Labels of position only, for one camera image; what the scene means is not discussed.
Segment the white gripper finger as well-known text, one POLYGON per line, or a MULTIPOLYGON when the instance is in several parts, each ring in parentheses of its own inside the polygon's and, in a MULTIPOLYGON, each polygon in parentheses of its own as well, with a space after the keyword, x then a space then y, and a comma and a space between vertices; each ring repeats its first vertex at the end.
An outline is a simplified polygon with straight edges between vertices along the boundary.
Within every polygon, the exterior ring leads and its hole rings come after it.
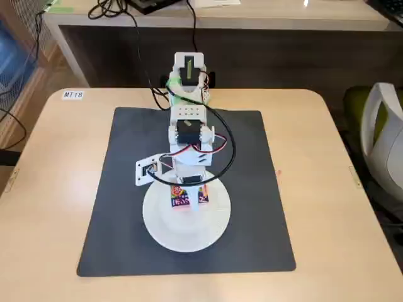
POLYGON ((199 209, 199 188, 199 186, 192 186, 188 188, 188 197, 192 211, 198 211, 199 209))

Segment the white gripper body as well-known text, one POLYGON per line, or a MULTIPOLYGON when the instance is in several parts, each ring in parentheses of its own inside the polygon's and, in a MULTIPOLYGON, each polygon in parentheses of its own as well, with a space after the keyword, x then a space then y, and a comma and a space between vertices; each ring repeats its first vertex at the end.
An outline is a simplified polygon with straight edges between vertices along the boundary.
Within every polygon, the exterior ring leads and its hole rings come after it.
POLYGON ((211 143, 201 143, 196 146, 196 151, 191 145, 181 152, 173 156, 174 176, 171 177, 171 182, 176 186, 179 184, 184 189, 189 187, 182 186, 183 183, 199 183, 207 180, 206 167, 212 164, 213 150, 211 143))

